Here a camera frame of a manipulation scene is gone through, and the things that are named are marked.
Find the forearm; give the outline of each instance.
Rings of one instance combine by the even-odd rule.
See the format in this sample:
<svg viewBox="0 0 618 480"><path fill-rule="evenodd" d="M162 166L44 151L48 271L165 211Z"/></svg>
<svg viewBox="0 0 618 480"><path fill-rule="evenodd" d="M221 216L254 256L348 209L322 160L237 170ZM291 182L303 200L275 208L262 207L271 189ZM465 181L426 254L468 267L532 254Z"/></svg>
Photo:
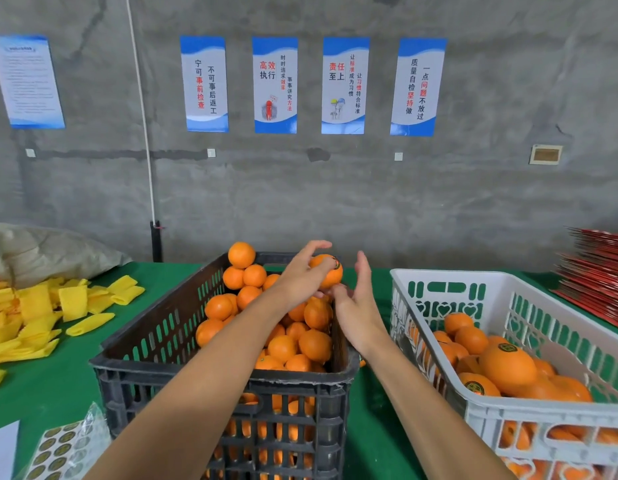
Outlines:
<svg viewBox="0 0 618 480"><path fill-rule="evenodd" d="M198 351L86 479L198 480L269 333L287 311L281 291L262 294Z"/></svg>
<svg viewBox="0 0 618 480"><path fill-rule="evenodd" d="M385 388L429 480L512 478L504 462L388 336L372 346L366 359Z"/></svg>

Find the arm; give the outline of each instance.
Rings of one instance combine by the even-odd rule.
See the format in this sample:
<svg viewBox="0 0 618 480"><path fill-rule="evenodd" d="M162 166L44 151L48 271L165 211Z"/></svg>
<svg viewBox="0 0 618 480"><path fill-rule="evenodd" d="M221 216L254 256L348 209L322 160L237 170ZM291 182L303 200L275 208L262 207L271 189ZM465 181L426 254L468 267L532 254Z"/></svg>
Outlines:
<svg viewBox="0 0 618 480"><path fill-rule="evenodd" d="M385 388L427 478L513 478L505 463L393 343L378 312L371 268L362 252L358 253L356 271L358 285L352 297L343 285L331 290L338 322Z"/></svg>
<svg viewBox="0 0 618 480"><path fill-rule="evenodd" d="M327 241L312 241L277 282L223 328L127 426L85 480L199 480L284 314L314 294L334 262L308 262Z"/></svg>

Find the crate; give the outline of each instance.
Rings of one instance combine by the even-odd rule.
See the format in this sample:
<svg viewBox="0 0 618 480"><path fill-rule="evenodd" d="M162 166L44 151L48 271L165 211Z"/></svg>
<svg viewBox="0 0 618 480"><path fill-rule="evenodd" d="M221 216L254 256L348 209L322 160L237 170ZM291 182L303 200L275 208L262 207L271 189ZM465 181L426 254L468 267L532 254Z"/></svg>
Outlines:
<svg viewBox="0 0 618 480"><path fill-rule="evenodd" d="M284 265L293 256L261 252L256 263ZM199 349L195 330L205 320L206 302L216 294L230 292L222 282L229 266L224 254L189 276L106 339L102 352L91 359L113 437L195 355ZM349 390L360 356L346 341L337 319L331 335L334 352L325 365L326 374L253 371L245 392L256 394L257 404L236 406L204 477L260 479L261 474L262 478L270 474L272 480L342 478ZM289 398L295 397L299 414L291 415ZM308 403L314 403L313 415L303 415L311 408Z"/></svg>
<svg viewBox="0 0 618 480"><path fill-rule="evenodd" d="M476 434L508 464L517 464L512 469L531 478L542 465L545 478L561 478L559 472L569 478L572 472L565 469L577 465L592 479L618 479L618 444L595 441L600 428L618 429L617 334L512 274L422 269L393 269L391 274L393 339ZM451 312L468 314L488 335L503 336L549 360L560 374L584 381L595 403L486 397L469 391L433 336L433 331L444 330L444 317ZM500 447L505 421L515 426L508 448ZM530 422L537 423L536 434L528 449L519 449L522 423ZM549 438L547 432L557 425L585 426L584 441Z"/></svg>

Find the stack of red packaging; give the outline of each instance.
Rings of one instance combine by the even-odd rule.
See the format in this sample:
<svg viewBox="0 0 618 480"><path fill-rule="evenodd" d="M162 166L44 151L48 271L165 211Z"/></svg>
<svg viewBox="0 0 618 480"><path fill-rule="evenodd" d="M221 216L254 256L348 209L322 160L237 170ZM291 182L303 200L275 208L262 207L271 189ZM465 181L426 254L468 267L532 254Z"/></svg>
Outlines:
<svg viewBox="0 0 618 480"><path fill-rule="evenodd" d="M556 295L618 327L618 234L569 229L576 256L560 254Z"/></svg>

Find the poster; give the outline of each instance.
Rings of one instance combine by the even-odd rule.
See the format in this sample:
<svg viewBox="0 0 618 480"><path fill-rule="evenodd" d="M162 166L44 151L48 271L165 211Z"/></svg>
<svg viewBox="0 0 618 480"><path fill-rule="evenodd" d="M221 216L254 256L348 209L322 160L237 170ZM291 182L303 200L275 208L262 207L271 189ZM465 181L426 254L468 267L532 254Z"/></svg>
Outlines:
<svg viewBox="0 0 618 480"><path fill-rule="evenodd" d="M297 38L253 38L256 133L297 133L297 80Z"/></svg>
<svg viewBox="0 0 618 480"><path fill-rule="evenodd" d="M180 36L186 129L229 132L224 38Z"/></svg>
<svg viewBox="0 0 618 480"><path fill-rule="evenodd" d="M369 38L325 37L322 134L364 134Z"/></svg>
<svg viewBox="0 0 618 480"><path fill-rule="evenodd" d="M65 127L46 37L0 37L0 88L13 128Z"/></svg>
<svg viewBox="0 0 618 480"><path fill-rule="evenodd" d="M400 40L391 135L433 136L446 47L442 38Z"/></svg>

